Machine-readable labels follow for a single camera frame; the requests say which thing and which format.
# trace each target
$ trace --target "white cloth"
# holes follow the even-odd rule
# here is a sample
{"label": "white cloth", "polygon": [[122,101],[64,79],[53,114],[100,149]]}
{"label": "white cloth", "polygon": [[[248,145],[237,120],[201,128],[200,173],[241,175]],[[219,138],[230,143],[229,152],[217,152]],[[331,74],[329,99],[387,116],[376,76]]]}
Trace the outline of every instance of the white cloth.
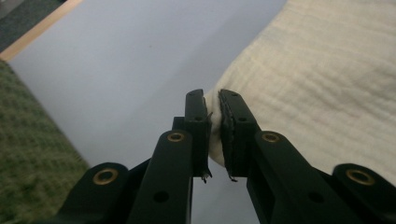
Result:
{"label": "white cloth", "polygon": [[396,184],[396,1],[289,0],[205,96],[223,164],[220,89],[314,167],[357,163]]}

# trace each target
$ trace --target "green fabric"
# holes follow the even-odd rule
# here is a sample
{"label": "green fabric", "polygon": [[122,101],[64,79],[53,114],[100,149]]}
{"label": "green fabric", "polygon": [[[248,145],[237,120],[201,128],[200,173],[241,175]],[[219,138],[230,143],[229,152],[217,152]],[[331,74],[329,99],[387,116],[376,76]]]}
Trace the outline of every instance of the green fabric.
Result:
{"label": "green fabric", "polygon": [[0,223],[51,217],[88,169],[10,67],[0,61]]}

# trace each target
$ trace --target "textured fabric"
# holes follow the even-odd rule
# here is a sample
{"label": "textured fabric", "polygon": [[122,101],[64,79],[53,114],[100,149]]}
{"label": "textured fabric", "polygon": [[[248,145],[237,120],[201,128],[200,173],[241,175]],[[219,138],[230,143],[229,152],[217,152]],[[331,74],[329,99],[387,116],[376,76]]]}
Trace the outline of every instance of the textured fabric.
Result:
{"label": "textured fabric", "polygon": [[218,92],[241,93],[262,130],[315,167],[369,167],[396,184],[396,1],[289,0],[205,98],[223,164]]}
{"label": "textured fabric", "polygon": [[40,104],[0,62],[0,223],[53,216],[86,169]]}

